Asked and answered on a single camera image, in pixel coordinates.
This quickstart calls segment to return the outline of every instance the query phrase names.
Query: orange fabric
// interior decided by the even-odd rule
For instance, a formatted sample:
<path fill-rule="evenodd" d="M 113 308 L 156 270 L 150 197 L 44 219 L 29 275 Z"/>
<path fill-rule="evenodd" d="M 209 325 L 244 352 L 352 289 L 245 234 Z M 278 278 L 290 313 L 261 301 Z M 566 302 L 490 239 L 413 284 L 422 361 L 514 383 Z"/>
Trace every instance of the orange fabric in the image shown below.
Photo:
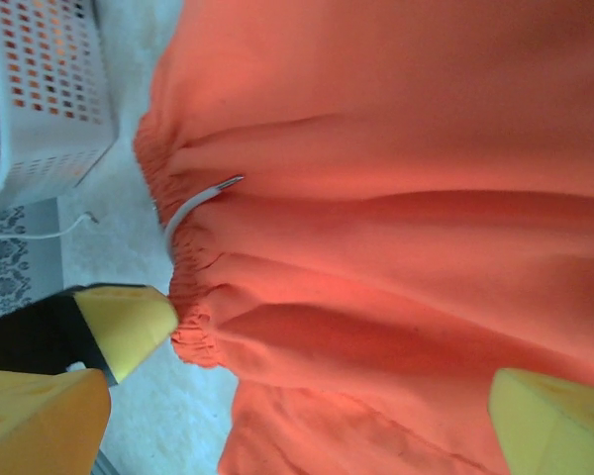
<path fill-rule="evenodd" d="M 222 474 L 505 475 L 517 366 L 594 385 L 594 0 L 188 1 L 136 148 Z"/>

